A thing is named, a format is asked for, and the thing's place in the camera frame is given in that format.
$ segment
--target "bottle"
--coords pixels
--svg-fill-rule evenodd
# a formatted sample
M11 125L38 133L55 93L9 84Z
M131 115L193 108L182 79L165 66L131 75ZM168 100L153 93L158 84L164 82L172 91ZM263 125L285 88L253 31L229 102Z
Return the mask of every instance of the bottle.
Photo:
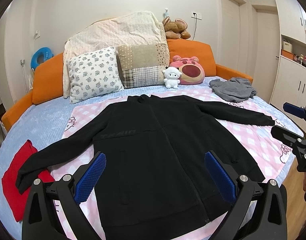
M306 67L306 56L303 59L303 66Z
M304 56L303 56L303 54L301 54L300 57L299 57L299 63L301 65L303 65L303 61L304 61Z

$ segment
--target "white quilt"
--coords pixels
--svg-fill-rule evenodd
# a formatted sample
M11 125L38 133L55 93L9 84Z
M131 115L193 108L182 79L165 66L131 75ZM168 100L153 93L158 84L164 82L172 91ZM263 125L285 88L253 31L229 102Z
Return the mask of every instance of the white quilt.
M67 61L75 56L109 46L148 45L166 43L164 27L150 11L138 11L126 16L95 22L71 37L63 54L63 93L70 96Z

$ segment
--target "patchwork pillow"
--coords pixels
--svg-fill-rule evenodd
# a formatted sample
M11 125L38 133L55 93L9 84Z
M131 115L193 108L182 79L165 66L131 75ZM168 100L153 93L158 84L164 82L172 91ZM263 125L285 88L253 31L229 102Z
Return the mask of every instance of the patchwork pillow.
M125 88L163 85L162 73L169 64L166 44L122 45L117 48Z
M70 103L124 90L118 75L116 48L108 47L68 60Z

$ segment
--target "brown teddy bear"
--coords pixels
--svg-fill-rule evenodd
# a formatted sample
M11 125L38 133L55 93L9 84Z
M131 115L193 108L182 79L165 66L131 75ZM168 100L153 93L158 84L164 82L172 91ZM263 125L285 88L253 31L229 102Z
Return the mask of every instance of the brown teddy bear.
M170 20L170 17L165 17L162 21L164 25L165 35L167 39L184 39L187 40L191 35L186 31L187 23L182 19L176 19L174 22Z

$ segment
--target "pink bear plush toy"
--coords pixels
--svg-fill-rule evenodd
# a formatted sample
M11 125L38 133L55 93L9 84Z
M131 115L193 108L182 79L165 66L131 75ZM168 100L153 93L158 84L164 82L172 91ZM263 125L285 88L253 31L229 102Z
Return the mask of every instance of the pink bear plush toy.
M175 67L183 73L179 79L181 85L196 85L202 83L205 77L204 69L198 61L197 57L174 56L173 62L169 66Z

